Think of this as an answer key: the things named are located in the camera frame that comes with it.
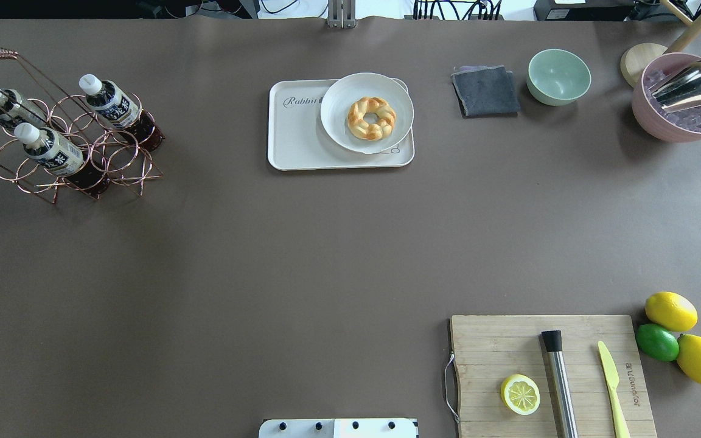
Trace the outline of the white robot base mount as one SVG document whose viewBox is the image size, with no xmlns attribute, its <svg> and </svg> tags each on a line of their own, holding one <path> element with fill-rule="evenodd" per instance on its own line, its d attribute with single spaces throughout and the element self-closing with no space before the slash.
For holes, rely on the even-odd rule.
<svg viewBox="0 0 701 438">
<path fill-rule="evenodd" d="M 259 437 L 418 437 L 416 419 L 337 418 L 270 419 L 262 422 Z"/>
</svg>

